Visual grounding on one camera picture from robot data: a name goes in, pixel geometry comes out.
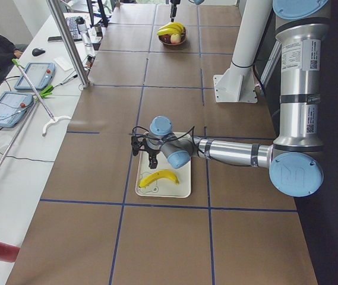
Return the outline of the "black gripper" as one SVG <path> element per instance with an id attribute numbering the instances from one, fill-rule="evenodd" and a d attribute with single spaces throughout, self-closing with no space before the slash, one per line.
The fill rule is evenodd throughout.
<path id="1" fill-rule="evenodd" d="M 140 151 L 148 152 L 149 168 L 156 169 L 158 165 L 157 154 L 160 153 L 160 148 L 163 144 L 163 136 L 154 135 L 153 133 L 132 134 L 131 146 L 132 154 L 136 156 Z"/>
<path id="2" fill-rule="evenodd" d="M 176 17 L 177 6 L 176 4 L 180 4 L 181 0 L 170 0 L 171 7 L 170 7 L 170 21 L 174 22 Z"/>

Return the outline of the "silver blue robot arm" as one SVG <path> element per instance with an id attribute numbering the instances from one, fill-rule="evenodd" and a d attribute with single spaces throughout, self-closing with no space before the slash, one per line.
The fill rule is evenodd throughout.
<path id="1" fill-rule="evenodd" d="M 200 5 L 204 2 L 204 0 L 193 0 L 191 1 L 193 4 Z M 177 6 L 181 3 L 181 0 L 170 0 L 170 21 L 174 22 L 177 12 Z"/>
<path id="2" fill-rule="evenodd" d="M 170 119 L 157 116 L 148 129 L 132 134 L 134 156 L 146 153 L 151 169 L 157 167 L 159 154 L 174 169 L 192 157 L 236 167 L 265 167 L 275 188 L 292 197 L 305 197 L 320 188 L 324 180 L 317 160 L 323 150 L 317 134 L 320 59 L 330 25 L 330 1 L 247 1 L 230 67 L 213 77 L 215 99 L 246 103 L 253 98 L 245 88 L 270 14 L 276 18 L 276 42 L 263 77 L 269 78 L 275 66 L 281 66 L 279 133 L 272 145 L 199 138 L 192 131 L 175 135 Z"/>

